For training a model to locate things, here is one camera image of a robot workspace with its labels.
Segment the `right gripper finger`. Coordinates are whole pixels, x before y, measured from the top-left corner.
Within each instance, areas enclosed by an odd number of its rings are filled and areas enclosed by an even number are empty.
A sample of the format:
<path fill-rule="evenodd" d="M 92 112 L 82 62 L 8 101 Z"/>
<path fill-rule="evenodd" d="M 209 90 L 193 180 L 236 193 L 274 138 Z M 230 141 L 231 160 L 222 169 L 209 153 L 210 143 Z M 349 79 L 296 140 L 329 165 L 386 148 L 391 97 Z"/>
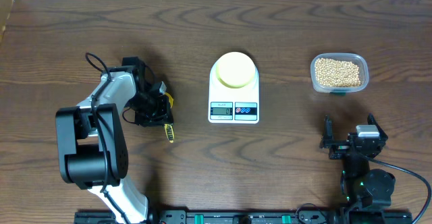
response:
<path fill-rule="evenodd" d="M 332 143 L 334 141 L 332 120 L 328 115 L 325 116 L 325 127 L 324 127 L 322 141 L 323 143 Z"/>
<path fill-rule="evenodd" d="M 387 139 L 387 134 L 386 134 L 386 133 L 383 131 L 383 129 L 379 126 L 379 124 L 377 123 L 377 121 L 376 121 L 376 119 L 374 118 L 374 116 L 373 116 L 372 113 L 369 113 L 369 114 L 368 114 L 367 122 L 368 122 L 369 125 L 374 125 L 374 126 L 377 128 L 377 130 L 378 130 L 378 132 L 379 132 L 379 137 L 380 137 L 381 139 Z"/>

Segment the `yellow measuring scoop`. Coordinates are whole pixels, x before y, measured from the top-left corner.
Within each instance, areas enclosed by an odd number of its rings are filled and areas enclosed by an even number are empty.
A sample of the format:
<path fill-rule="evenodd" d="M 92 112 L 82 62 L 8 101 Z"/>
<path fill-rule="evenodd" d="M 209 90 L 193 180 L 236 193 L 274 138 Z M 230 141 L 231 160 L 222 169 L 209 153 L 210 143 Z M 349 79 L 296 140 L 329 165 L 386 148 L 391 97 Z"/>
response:
<path fill-rule="evenodd" d="M 165 134 L 166 134 L 169 142 L 174 143 L 175 134 L 174 134 L 174 129 L 173 129 L 173 115 L 171 112 L 171 109 L 173 107 L 173 97 L 168 92 L 166 92 L 164 95 L 167 97 L 167 106 L 168 106 L 167 121 L 165 122 L 165 125 L 164 125 Z"/>

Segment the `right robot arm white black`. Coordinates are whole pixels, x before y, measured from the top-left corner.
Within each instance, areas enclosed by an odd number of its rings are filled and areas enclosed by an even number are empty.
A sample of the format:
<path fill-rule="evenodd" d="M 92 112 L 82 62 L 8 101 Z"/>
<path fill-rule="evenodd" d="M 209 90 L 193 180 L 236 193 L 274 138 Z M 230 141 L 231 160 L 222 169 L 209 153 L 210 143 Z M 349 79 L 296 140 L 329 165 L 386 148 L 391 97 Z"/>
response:
<path fill-rule="evenodd" d="M 341 160 L 340 188 L 347 203 L 331 211 L 328 223 L 385 223 L 384 208 L 392 203 L 396 179 L 382 169 L 371 169 L 372 161 L 385 146 L 387 134 L 368 115 L 366 125 L 356 126 L 345 140 L 336 140 L 330 117 L 324 119 L 320 147 L 329 151 L 329 159 Z"/>

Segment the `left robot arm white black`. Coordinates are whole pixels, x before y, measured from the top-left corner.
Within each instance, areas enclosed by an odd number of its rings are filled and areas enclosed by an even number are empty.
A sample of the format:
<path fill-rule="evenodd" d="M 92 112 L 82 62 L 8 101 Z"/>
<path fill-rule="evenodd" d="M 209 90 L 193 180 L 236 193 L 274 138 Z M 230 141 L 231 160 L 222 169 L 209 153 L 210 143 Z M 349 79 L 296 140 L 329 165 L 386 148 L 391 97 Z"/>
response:
<path fill-rule="evenodd" d="M 100 84 L 74 107 L 55 115 L 59 171 L 64 182 L 98 196 L 108 211 L 79 211 L 75 223 L 158 223 L 158 212 L 128 176 L 128 149 L 121 121 L 134 111 L 132 124 L 161 126 L 174 142 L 173 98 L 162 81 L 146 80 L 150 67 L 124 57 L 119 67 L 100 64 Z"/>

